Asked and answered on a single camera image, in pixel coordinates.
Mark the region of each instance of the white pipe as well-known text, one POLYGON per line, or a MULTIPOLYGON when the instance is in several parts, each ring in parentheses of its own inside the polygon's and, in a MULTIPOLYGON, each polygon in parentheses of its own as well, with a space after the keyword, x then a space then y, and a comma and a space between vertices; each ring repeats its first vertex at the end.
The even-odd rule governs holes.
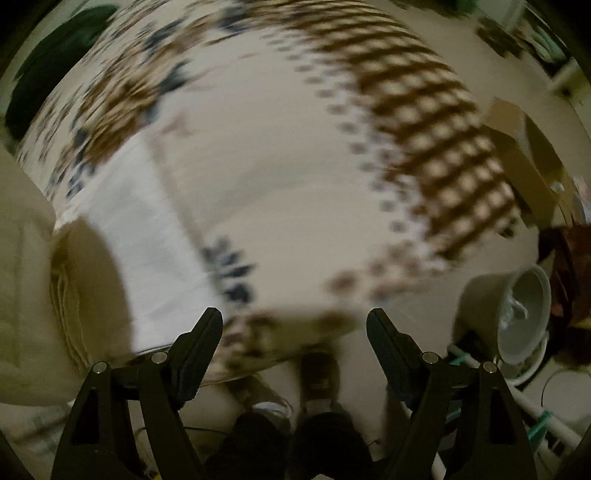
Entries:
MULTIPOLYGON (((410 415, 413 414, 412 410, 410 410, 404 404, 404 402, 400 402, 400 406, 402 407, 402 410, 404 411, 406 416, 410 418, 410 415)), ((431 474, 433 475, 433 480, 443 480, 443 478, 445 477, 445 472, 446 468, 445 465, 443 465, 441 456, 439 455, 439 453, 435 453, 435 458, 433 459, 433 464, 431 465, 431 474)))
MULTIPOLYGON (((478 368, 480 366, 480 363, 477 360, 472 358, 468 353, 464 352, 464 350, 461 350, 455 345, 448 345, 447 351, 455 356, 461 356, 463 358, 463 362, 469 367, 478 368)), ((507 386, 509 387, 509 391, 515 399, 515 402, 522 408, 522 410, 531 415, 531 417, 538 419, 543 414, 543 412, 545 412, 544 407, 534 403, 523 392, 517 390, 512 385, 507 386)), ((549 431, 556 435, 560 439, 560 441, 564 443, 568 448, 574 450, 575 448, 577 448, 577 445, 581 441, 581 435, 576 433, 571 428, 567 427, 554 415, 552 415, 546 421, 546 427, 549 431)))
POLYGON ((577 76, 583 77, 583 72, 577 61, 572 57, 569 62, 552 77, 552 80, 548 84, 548 90, 552 93, 559 92, 577 76))

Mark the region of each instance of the beige pillow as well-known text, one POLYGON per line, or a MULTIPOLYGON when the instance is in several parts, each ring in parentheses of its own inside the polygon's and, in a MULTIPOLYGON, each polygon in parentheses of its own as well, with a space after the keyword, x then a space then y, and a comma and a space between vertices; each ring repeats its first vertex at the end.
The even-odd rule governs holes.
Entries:
POLYGON ((55 214, 0 147, 0 402, 75 398, 85 377, 70 359, 51 304, 55 214))

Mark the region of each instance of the cable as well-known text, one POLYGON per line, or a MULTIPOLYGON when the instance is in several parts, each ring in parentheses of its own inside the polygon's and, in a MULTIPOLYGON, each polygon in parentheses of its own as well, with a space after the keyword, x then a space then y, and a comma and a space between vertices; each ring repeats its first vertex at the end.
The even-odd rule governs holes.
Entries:
POLYGON ((204 428, 201 428, 201 427, 185 427, 184 429, 185 430, 194 430, 195 432, 217 433, 218 435, 224 435, 224 437, 227 437, 229 435, 228 432, 223 432, 221 430, 214 430, 214 429, 204 429, 204 428))
POLYGON ((542 387, 542 393, 540 395, 540 406, 544 407, 544 393, 546 392, 546 387, 548 386, 548 384, 550 383, 550 380, 552 380, 554 377, 556 377, 556 375, 558 374, 562 374, 565 372, 572 372, 572 373, 576 373, 576 374, 584 374, 587 375, 589 378, 591 378, 591 372, 587 372, 586 370, 573 370, 571 368, 568 367, 564 367, 561 368, 560 370, 557 370, 556 372, 554 372, 552 375, 550 375, 547 379, 546 382, 544 383, 544 386, 542 387))
POLYGON ((375 439, 366 444, 367 447, 371 447, 372 445, 382 445, 382 439, 375 439))
POLYGON ((72 18, 74 15, 76 15, 80 10, 82 10, 82 7, 84 7, 90 0, 84 0, 80 5, 78 5, 74 11, 70 14, 70 18, 72 18))
MULTIPOLYGON (((218 435, 224 435, 224 437, 228 436, 227 432, 223 432, 221 430, 214 430, 214 429, 204 429, 202 427, 187 427, 183 425, 185 430, 194 430, 195 432, 209 432, 209 433, 217 433, 218 435)), ((138 435, 142 433, 146 427, 140 427, 134 432, 134 438, 137 439, 138 435)))

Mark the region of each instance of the floor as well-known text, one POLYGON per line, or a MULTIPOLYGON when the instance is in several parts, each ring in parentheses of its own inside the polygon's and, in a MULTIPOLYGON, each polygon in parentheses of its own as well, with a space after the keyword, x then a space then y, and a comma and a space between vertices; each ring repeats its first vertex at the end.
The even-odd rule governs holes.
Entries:
MULTIPOLYGON (((402 9, 388 0, 368 1, 403 20, 421 35, 457 70, 483 109, 494 96, 521 106, 548 136, 571 175, 582 176, 591 184, 591 140, 569 103, 546 91, 544 74, 537 70, 533 62, 499 57, 474 34, 476 23, 473 19, 444 17, 430 8, 411 6, 402 9)), ((0 79, 0 114, 8 105, 12 76, 34 47, 35 41, 66 20, 81 3, 81 0, 63 0, 23 45, 6 75, 0 79)), ((100 3, 104 2, 90 0, 87 5, 100 3)), ((461 268, 433 280, 423 293, 402 295, 393 304, 385 306, 385 310, 396 327, 409 333, 421 349, 444 355, 446 345, 452 339, 457 302, 466 283, 476 275, 504 272, 531 264, 536 256, 537 231, 519 225, 514 239, 496 235, 487 239, 476 256, 461 268)), ((340 402, 352 413, 358 429, 369 443, 382 437, 386 379, 364 331, 341 338, 339 351, 342 376, 340 402)), ((292 365, 277 365, 261 375, 297 409, 299 392, 292 365)), ((536 389, 532 398, 539 400, 541 387, 538 385, 536 389)), ((548 392, 548 402, 555 402, 553 408, 558 411, 561 398, 556 396, 556 392, 552 395, 548 392)), ((591 395, 591 390, 587 388, 581 397, 581 405, 591 404, 588 395, 591 395)), ((8 414, 12 416, 14 412, 20 417, 26 416, 27 411, 24 407, 0 406, 0 426, 4 428, 8 426, 7 422, 14 422, 7 419, 8 414)), ((579 417, 573 419, 575 423, 591 413, 588 408, 576 411, 579 417)), ((201 389, 196 399, 181 411, 181 416, 186 425, 228 430, 239 412, 239 405, 223 387, 213 386, 201 389)), ((140 425, 137 423, 141 422, 139 412, 134 414, 134 422, 140 425)), ((210 440, 201 433, 191 433, 191 438, 196 445, 210 440)))

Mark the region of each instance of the dark green cloth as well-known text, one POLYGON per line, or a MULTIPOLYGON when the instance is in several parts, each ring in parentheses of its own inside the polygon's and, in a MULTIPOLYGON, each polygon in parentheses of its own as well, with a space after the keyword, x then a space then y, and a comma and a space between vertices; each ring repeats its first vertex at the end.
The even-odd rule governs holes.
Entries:
POLYGON ((116 10, 115 5, 83 10, 33 49, 16 75, 20 80, 6 112, 6 125, 15 139, 24 137, 47 96, 90 50, 116 10))

